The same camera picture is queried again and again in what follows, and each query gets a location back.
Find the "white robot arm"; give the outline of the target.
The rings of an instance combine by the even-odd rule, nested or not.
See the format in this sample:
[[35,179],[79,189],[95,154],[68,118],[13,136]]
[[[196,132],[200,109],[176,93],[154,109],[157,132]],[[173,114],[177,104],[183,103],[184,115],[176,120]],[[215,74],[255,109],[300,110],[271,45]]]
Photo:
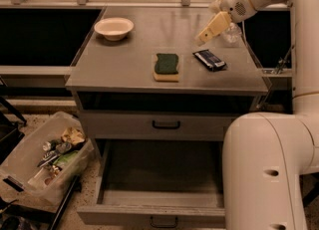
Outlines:
[[319,0],[215,0],[203,45],[274,3],[290,14],[291,111],[268,106],[228,128],[222,148],[226,230],[308,230],[300,178],[319,162]]

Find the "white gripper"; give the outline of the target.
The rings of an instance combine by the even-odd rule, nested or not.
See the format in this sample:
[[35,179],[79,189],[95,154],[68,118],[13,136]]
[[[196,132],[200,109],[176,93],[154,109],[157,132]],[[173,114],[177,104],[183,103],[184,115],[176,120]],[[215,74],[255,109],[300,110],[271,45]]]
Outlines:
[[195,37],[195,42],[199,46],[204,45],[228,29],[231,20],[233,23],[240,23],[256,14],[250,0],[215,0],[209,4],[208,9],[216,15]]

